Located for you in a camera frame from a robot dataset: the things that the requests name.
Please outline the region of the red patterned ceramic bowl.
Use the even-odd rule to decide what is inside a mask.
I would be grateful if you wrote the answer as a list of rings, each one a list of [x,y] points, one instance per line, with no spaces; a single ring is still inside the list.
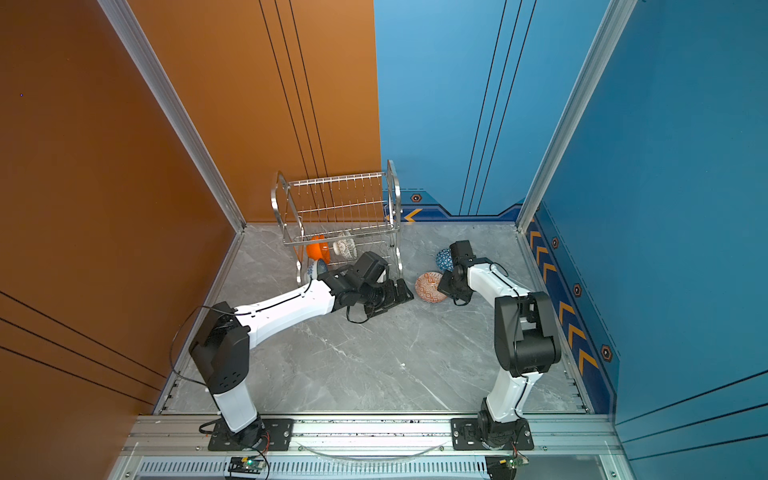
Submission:
[[[428,303],[440,303],[447,299],[438,287],[443,275],[440,272],[426,272],[420,275],[415,282],[415,291],[418,297]]]

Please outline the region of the white brown patterned bowl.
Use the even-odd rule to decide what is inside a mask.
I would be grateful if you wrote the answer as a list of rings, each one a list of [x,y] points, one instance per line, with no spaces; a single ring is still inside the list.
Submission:
[[[352,237],[343,237],[335,241],[333,250],[337,256],[345,260],[355,260],[358,256],[356,244]]]

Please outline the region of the orange plastic bowl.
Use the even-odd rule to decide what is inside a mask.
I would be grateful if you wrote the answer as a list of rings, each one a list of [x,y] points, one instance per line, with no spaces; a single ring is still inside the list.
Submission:
[[[315,235],[306,246],[307,256],[312,260],[322,260],[326,265],[331,263],[330,246],[324,235]]]

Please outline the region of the blue white floral bowl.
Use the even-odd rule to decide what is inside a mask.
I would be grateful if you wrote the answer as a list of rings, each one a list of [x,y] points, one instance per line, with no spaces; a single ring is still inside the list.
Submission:
[[[315,281],[321,279],[328,271],[328,265],[323,259],[310,259],[307,266],[307,278],[309,281]]]

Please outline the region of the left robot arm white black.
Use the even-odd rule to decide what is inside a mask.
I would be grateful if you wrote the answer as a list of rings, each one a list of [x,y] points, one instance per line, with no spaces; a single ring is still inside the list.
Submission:
[[[267,427],[251,398],[246,379],[250,351],[267,339],[304,321],[343,310],[350,317],[363,307],[365,323],[414,299],[402,279],[382,281],[377,272],[359,275],[353,268],[319,275],[286,294],[232,307],[220,302],[208,309],[188,352],[212,396],[221,419],[210,431],[244,449],[261,448]]]

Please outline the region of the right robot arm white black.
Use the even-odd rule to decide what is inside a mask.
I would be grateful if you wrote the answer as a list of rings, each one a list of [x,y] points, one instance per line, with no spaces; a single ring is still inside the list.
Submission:
[[[456,266],[443,275],[438,291],[462,306],[477,294],[494,310],[499,372],[478,412],[480,441],[489,449],[532,449],[524,406],[536,382],[562,356],[549,295],[516,283],[494,263]]]

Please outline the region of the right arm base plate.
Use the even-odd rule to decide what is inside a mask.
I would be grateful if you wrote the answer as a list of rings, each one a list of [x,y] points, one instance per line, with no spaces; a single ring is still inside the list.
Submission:
[[[450,427],[452,445],[457,451],[532,451],[535,448],[526,419],[499,423],[478,418],[452,418]]]

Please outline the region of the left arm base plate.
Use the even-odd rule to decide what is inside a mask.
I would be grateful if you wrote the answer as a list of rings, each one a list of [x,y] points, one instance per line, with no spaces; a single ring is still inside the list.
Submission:
[[[283,452],[290,446],[294,420],[287,417],[259,418],[240,432],[232,432],[223,418],[202,424],[199,432],[209,436],[209,451]]]

